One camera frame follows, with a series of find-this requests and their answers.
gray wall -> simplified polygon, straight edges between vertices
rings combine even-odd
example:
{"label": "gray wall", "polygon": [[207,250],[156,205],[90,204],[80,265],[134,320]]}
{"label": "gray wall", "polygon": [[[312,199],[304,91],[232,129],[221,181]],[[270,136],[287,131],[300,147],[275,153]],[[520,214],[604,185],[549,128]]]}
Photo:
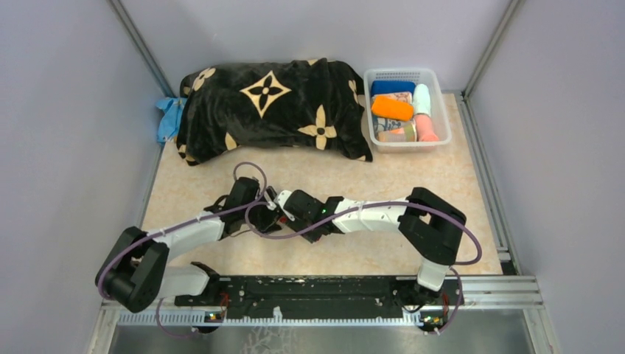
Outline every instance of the gray wall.
{"label": "gray wall", "polygon": [[84,353],[161,96],[103,0],[0,3],[0,353]]}
{"label": "gray wall", "polygon": [[181,79],[232,61],[321,56],[369,68],[434,70],[463,89],[509,0],[124,0],[178,91]]}
{"label": "gray wall", "polygon": [[527,1],[471,99],[564,353],[625,345],[625,4]]}

orange towel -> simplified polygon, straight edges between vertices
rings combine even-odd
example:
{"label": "orange towel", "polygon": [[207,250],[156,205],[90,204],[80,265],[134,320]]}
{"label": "orange towel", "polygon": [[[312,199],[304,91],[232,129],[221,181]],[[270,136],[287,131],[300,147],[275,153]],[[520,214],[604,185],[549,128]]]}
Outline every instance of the orange towel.
{"label": "orange towel", "polygon": [[411,104],[379,96],[371,105],[371,112],[378,117],[407,121],[412,118],[414,108]]}

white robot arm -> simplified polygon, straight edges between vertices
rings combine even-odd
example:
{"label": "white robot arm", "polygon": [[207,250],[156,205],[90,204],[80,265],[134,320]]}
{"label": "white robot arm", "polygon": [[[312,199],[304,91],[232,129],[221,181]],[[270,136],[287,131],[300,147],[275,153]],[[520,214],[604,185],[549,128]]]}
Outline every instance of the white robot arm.
{"label": "white robot arm", "polygon": [[[271,231],[283,217],[286,217],[287,227],[302,232],[310,242],[329,234],[401,232],[424,257],[417,275],[419,291],[424,298],[440,295],[445,274],[455,262],[462,231],[440,216],[431,215],[428,222],[423,221],[426,212],[410,208],[409,204],[430,207],[463,225],[466,223],[462,212],[425,188],[414,188],[406,198],[384,202],[330,197],[322,203],[301,190],[283,190],[276,194],[268,188],[266,192],[262,200],[271,207],[258,206],[249,215],[251,226],[259,232]],[[101,292],[132,312],[144,310],[154,299],[205,292],[211,280],[208,267],[199,263],[172,267],[167,266],[168,262],[239,230],[245,222],[245,211],[241,206],[254,201],[258,193],[258,182],[242,177],[235,182],[230,195],[220,198],[195,219],[151,232],[136,227],[126,229],[98,272],[96,284]],[[321,224],[311,229],[316,223]],[[142,244],[132,247],[134,243]],[[118,254],[129,248],[133,250],[111,265]]]}

white plastic basket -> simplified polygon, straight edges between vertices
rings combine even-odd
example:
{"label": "white plastic basket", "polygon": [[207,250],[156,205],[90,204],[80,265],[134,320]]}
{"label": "white plastic basket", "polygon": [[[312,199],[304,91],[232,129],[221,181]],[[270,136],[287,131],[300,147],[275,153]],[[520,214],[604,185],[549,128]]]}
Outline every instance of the white plastic basket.
{"label": "white plastic basket", "polygon": [[[423,83],[430,90],[432,101],[432,125],[434,133],[440,138],[437,142],[381,142],[375,137],[373,129],[373,116],[371,115],[371,84],[375,80],[412,81],[415,84]],[[429,151],[439,145],[449,144],[451,141],[451,128],[447,109],[443,101],[441,87],[436,79],[436,74],[429,69],[369,69],[365,72],[365,100],[369,136],[376,149],[381,153],[406,153],[414,151]]]}

beige floor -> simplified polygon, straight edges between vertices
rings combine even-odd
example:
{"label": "beige floor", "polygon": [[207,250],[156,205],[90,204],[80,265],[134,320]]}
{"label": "beige floor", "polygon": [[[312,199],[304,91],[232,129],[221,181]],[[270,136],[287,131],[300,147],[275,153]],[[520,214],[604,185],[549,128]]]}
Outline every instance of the beige floor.
{"label": "beige floor", "polygon": [[[338,153],[312,148],[261,150],[240,147],[196,167],[180,159],[173,143],[165,146],[156,176],[144,229],[161,228],[196,216],[232,186],[232,169],[241,161],[259,164],[278,191],[302,189],[325,201],[330,195],[381,201],[426,187],[467,216],[467,226],[483,248],[482,261],[459,266],[461,274],[501,274],[484,202],[475,176],[458,106],[445,95],[453,140],[428,153],[378,154],[374,162],[348,160]],[[251,167],[242,175],[259,177]],[[458,260],[475,256],[463,237]],[[314,244],[301,237],[267,240],[251,233],[196,248],[172,264],[197,260],[221,274],[369,275],[415,274],[421,256],[400,233],[355,232],[328,235]]]}

